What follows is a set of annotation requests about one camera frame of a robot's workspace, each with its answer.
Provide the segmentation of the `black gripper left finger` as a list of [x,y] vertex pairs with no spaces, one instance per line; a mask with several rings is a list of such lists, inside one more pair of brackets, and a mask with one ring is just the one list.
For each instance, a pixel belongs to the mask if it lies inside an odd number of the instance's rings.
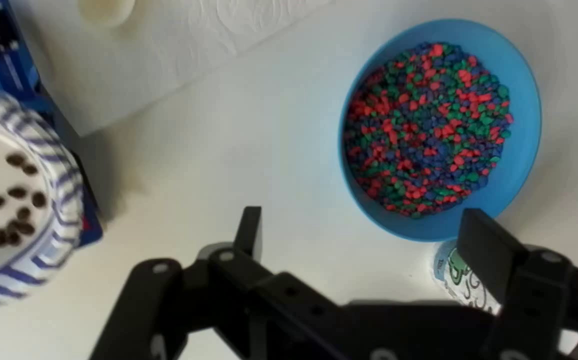
[[262,208],[246,207],[233,243],[185,268],[151,258],[132,268],[90,360],[179,360],[195,333],[215,331],[241,360],[342,360],[334,304],[257,258]]

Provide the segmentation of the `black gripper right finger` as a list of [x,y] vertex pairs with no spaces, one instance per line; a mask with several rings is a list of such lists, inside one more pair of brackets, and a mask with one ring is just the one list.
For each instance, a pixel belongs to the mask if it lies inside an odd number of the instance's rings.
[[492,217],[466,208],[458,255],[499,300],[486,360],[578,360],[578,266],[527,247]]

